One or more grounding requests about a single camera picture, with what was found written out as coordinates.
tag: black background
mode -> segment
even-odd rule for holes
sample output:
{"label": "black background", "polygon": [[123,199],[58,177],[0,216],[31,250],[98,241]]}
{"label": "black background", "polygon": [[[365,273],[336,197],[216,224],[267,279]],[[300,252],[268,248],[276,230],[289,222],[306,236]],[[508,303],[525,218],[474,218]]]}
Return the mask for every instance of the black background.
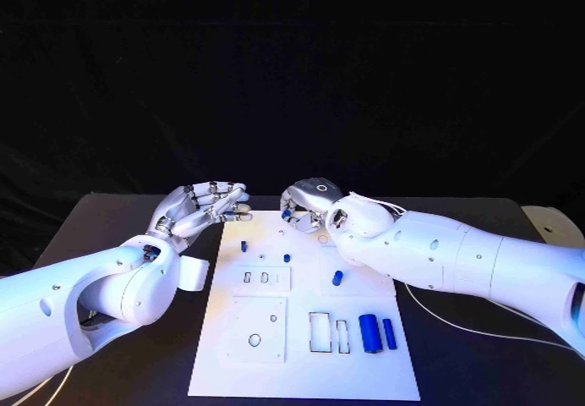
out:
{"label": "black background", "polygon": [[0,272],[87,193],[330,178],[502,196],[585,225],[582,30],[366,3],[3,3]]}

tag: white board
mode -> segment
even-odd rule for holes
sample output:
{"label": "white board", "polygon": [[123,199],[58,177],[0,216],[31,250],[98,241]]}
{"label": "white board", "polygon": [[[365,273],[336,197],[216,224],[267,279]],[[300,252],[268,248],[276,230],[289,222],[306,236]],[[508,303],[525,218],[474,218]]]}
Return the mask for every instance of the white board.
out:
{"label": "white board", "polygon": [[[342,295],[323,292],[322,263],[342,266],[333,250],[322,250],[327,232],[296,232],[281,220],[278,211],[255,211],[253,222],[225,224],[218,264],[209,293],[208,310],[193,366],[189,396],[247,398],[333,398],[372,400],[421,400],[415,373],[408,353],[408,343],[399,318],[394,283],[384,283],[376,294],[363,295],[362,289],[379,276],[363,267],[359,273],[374,272],[369,282],[342,281]],[[242,240],[248,250],[241,252]],[[290,291],[255,292],[247,296],[287,299],[284,362],[242,362],[225,356],[234,339],[234,269],[238,266],[290,267]],[[312,352],[310,313],[329,313],[330,353]],[[384,351],[363,352],[359,317],[376,315],[384,341]],[[389,350],[384,336],[382,319],[392,320],[398,349]],[[345,320],[350,353],[339,353],[336,321]]]}

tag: small blue part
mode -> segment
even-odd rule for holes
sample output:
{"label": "small blue part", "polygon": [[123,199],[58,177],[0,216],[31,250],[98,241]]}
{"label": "small blue part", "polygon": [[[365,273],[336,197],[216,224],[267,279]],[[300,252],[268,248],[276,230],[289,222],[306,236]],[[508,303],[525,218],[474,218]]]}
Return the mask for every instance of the small blue part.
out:
{"label": "small blue part", "polygon": [[378,320],[375,315],[361,316],[361,330],[363,351],[369,354],[379,353],[384,349],[381,331],[378,330]]}
{"label": "small blue part", "polygon": [[384,319],[384,330],[387,331],[387,341],[388,341],[388,348],[397,349],[397,338],[394,337],[394,330],[392,330],[392,322],[391,319]]}
{"label": "small blue part", "polygon": [[342,278],[345,277],[345,273],[342,271],[336,271],[336,275],[333,276],[333,284],[339,286],[342,283]]}

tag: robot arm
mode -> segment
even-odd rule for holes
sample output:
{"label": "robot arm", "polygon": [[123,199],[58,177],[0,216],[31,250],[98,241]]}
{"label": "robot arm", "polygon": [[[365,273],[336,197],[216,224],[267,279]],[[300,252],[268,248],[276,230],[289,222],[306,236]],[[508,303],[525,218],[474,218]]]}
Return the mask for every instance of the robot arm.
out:
{"label": "robot arm", "polygon": [[[0,280],[0,399],[153,323],[178,288],[202,290],[209,262],[179,256],[215,222],[248,221],[245,185],[178,188],[146,235],[123,246]],[[80,323],[78,302],[98,315]]]}
{"label": "robot arm", "polygon": [[[363,196],[336,199],[332,185],[313,178],[289,187],[281,208],[293,227],[310,224],[304,232],[326,227],[353,265],[371,266],[418,288],[473,294],[522,310],[585,354],[584,249],[503,237],[391,205],[394,216]],[[293,220],[297,204],[310,213]]]}

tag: table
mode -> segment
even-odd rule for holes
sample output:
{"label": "table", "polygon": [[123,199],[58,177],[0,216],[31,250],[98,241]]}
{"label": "table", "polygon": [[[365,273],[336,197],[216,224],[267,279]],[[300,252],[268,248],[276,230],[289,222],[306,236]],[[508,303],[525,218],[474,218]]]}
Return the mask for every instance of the table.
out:
{"label": "table", "polygon": [[[162,195],[87,195],[61,227],[36,267],[88,255],[144,233]],[[541,241],[525,213],[508,199],[382,198],[410,210],[448,216],[487,232]],[[257,210],[280,197],[253,196]],[[178,291],[150,326],[114,340],[71,373],[54,405],[333,405],[362,401],[191,398],[186,395],[218,257],[222,225],[208,228],[185,254],[211,262],[202,292]],[[421,405],[584,404],[585,362],[572,351],[464,332],[434,318],[397,283],[399,311],[421,391]],[[557,335],[486,300],[412,288],[431,310],[456,324],[506,335],[558,341]],[[45,404],[61,378],[25,403]],[[0,402],[12,404],[21,398]]]}

